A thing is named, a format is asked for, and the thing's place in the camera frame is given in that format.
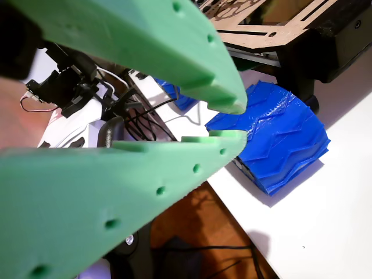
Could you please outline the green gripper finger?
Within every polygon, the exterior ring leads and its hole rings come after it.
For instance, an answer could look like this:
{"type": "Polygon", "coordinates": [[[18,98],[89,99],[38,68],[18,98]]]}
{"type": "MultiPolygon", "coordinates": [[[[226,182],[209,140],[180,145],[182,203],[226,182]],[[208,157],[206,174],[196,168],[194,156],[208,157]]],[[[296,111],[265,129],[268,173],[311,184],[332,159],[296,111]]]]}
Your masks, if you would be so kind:
{"type": "Polygon", "coordinates": [[[1,277],[73,278],[200,186],[247,133],[1,150],[1,277]]]}
{"type": "Polygon", "coordinates": [[[246,110],[237,68],[190,1],[12,1],[45,40],[135,69],[229,114],[246,110]]]}

